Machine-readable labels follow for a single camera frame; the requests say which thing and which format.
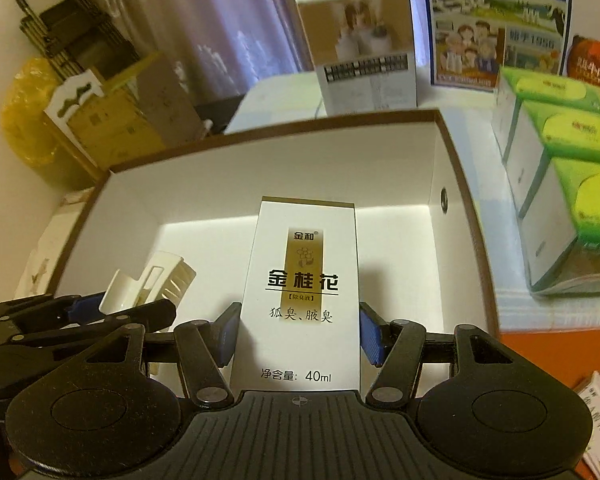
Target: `ridged black surface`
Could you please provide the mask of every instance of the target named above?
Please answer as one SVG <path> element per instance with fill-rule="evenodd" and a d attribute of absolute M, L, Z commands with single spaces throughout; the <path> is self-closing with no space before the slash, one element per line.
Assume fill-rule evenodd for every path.
<path fill-rule="evenodd" d="M 44 478 L 29 472 L 25 480 Z M 354 392 L 247 392 L 193 418 L 179 441 L 123 479 L 449 480 L 478 478 L 433 456 L 398 413 Z M 572 472 L 557 477 L 577 478 Z"/>

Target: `open cardboard box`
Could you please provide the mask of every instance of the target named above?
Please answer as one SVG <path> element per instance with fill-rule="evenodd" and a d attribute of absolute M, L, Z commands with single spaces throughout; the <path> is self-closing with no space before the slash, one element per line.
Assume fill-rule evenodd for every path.
<path fill-rule="evenodd" d="M 429 332 L 471 323 L 497 335 L 482 234 L 437 110 L 271 126 L 113 168 L 78 220 L 50 292 L 105 290 L 116 269 L 138 277 L 154 251 L 169 251 L 198 274 L 176 324 L 213 320 L 242 299 L 263 195 L 355 204 L 360 300 L 385 320 L 414 320 Z M 364 394 L 377 369 L 364 356 L 361 366 Z M 158 378 L 177 391 L 175 370 L 161 367 Z M 422 386 L 442 379 L 425 373 Z"/>

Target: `table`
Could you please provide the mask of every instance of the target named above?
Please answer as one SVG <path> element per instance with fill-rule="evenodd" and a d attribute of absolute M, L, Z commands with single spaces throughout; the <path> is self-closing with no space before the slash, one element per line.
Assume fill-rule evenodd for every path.
<path fill-rule="evenodd" d="M 600 327 L 600 296 L 543 298 L 526 287 L 522 245 L 507 175 L 491 129 L 488 92 L 432 87 L 428 67 L 418 69 L 418 107 L 439 108 L 458 150 L 493 275 L 503 332 Z M 314 72 L 260 81 L 243 99 L 225 134 L 325 117 Z"/>

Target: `green tissue package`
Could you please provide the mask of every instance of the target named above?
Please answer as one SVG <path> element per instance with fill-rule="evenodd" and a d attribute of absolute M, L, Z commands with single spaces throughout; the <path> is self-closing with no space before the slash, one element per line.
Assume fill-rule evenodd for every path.
<path fill-rule="evenodd" d="M 600 292 L 599 163 L 552 158 L 518 224 L 532 292 Z"/>
<path fill-rule="evenodd" d="M 504 162 L 518 216 L 526 214 L 555 157 L 600 163 L 600 114 L 524 101 Z"/>
<path fill-rule="evenodd" d="M 600 113 L 600 88 L 568 77 L 503 66 L 496 89 L 491 124 L 504 161 L 509 157 L 524 102 L 538 101 Z"/>

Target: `curtain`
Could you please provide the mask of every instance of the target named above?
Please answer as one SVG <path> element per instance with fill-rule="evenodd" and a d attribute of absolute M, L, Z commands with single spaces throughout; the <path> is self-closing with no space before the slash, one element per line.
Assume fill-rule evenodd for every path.
<path fill-rule="evenodd" d="M 310 70 L 285 0 L 95 0 L 141 55 L 161 50 L 195 104 Z M 416 58 L 428 61 L 424 0 L 411 0 Z"/>

